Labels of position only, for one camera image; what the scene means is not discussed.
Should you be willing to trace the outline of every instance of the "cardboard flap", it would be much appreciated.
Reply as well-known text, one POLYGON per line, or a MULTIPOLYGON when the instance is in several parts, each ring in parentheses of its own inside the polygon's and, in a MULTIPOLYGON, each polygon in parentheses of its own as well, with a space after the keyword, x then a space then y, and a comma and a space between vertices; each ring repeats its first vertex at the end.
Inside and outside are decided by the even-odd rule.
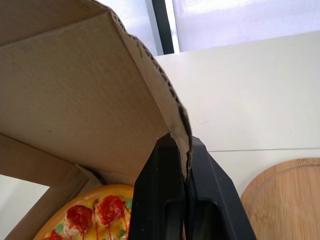
POLYGON ((0 134, 0 174, 49 187, 65 183, 75 166, 56 156, 0 134))
MULTIPOLYGON (((43 3, 32 2, 39 8, 43 3)), ((56 16, 66 18, 63 23, 42 34, 36 34, 41 28, 31 35, 15 31, 2 41, 10 44, 0 47, 0 132, 72 163, 130 178, 139 175, 156 140, 171 132, 186 176, 191 131, 168 78, 140 41, 118 29, 109 8, 82 6, 90 4, 55 0, 55 12, 65 8, 56 16), (77 8, 84 13, 70 20, 77 8)), ((27 24, 28 18, 17 18, 13 27, 27 24)))
POLYGON ((0 1, 0 46, 105 12, 89 0, 0 1))
POLYGON ((182 173, 187 177, 191 167, 192 132, 186 109, 180 102, 177 93, 165 71, 155 60, 148 48, 136 37, 128 34, 117 14, 112 12, 113 20, 126 44, 132 59, 150 90, 164 122, 172 134, 181 157, 182 173))

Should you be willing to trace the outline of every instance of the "bamboo cutting board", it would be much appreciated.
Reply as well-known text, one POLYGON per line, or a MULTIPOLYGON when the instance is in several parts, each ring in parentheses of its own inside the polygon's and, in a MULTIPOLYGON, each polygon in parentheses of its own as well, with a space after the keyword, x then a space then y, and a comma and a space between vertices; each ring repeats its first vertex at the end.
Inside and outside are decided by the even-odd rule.
POLYGON ((320 240, 320 158, 265 170, 241 201, 258 240, 320 240))

